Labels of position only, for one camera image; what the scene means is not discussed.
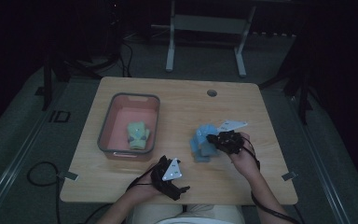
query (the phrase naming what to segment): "dark background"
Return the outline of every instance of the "dark background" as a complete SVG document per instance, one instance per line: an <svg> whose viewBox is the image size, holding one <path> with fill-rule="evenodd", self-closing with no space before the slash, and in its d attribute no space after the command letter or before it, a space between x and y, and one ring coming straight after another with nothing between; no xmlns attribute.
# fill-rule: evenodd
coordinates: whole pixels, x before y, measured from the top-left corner
<svg viewBox="0 0 358 224"><path fill-rule="evenodd" d="M206 2L209 7L201 5ZM183 0L177 10L243 17L240 7L232 9L221 2ZM310 62L311 86L358 170L358 1L254 3L258 8L252 32L297 36L281 72L304 60ZM243 3L232 0L230 4ZM89 61L91 55L117 50L113 40L120 34L110 29L110 22L119 19L148 38L150 24L169 24L169 13L167 0L0 0L0 116L48 54L59 50Z"/></svg>

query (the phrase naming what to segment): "white pants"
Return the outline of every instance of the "white pants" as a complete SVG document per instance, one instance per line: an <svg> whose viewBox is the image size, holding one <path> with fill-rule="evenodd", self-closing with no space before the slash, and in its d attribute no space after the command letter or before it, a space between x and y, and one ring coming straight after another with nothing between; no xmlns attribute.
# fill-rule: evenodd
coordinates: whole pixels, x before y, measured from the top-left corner
<svg viewBox="0 0 358 224"><path fill-rule="evenodd" d="M127 224L155 224L171 217L208 217L235 224L244 224L240 206L191 204L183 213L181 204L141 204L127 216Z"/></svg>

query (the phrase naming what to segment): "pink plastic bin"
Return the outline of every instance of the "pink plastic bin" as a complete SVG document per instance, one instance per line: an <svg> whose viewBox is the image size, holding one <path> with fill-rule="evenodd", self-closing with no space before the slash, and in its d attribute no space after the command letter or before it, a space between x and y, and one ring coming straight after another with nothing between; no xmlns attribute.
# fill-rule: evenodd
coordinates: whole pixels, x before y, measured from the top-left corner
<svg viewBox="0 0 358 224"><path fill-rule="evenodd" d="M159 98L150 94L121 92L116 94L109 106L98 147L111 160L149 161L156 141ZM130 149L127 126L143 121L148 130L145 149Z"/></svg>

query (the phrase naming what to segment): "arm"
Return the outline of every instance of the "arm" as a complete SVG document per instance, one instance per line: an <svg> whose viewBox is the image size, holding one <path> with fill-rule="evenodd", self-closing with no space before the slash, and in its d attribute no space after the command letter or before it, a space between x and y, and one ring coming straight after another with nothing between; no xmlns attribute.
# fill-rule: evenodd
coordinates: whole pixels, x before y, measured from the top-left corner
<svg viewBox="0 0 358 224"><path fill-rule="evenodd" d="M243 137L249 139L249 135L246 133L241 133ZM245 141L244 146L251 151L253 149L250 147L250 144ZM235 168L243 175L251 186L252 193L257 198L257 200L266 206L267 208L279 212L281 214L287 215L283 207L279 204L278 200L273 195L271 189L269 188L268 183L261 175L260 171L257 168L254 158L249 155L248 152L241 150L239 154L228 155L232 162L235 165ZM257 213L260 217L261 223L291 223L279 217L275 217L270 213L267 213L257 207Z"/></svg>
<svg viewBox="0 0 358 224"><path fill-rule="evenodd" d="M140 179L138 184L150 184L150 173ZM126 191L98 220L98 224L120 224L137 204L144 203L161 194L152 185L136 185Z"/></svg>

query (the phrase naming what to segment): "green object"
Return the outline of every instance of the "green object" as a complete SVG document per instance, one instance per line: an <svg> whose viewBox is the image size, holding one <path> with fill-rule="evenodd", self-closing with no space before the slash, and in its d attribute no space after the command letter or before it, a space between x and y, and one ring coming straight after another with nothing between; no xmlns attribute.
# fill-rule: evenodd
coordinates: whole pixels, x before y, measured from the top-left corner
<svg viewBox="0 0 358 224"><path fill-rule="evenodd" d="M131 122L127 127L130 149L145 149L150 131L143 121Z"/></svg>

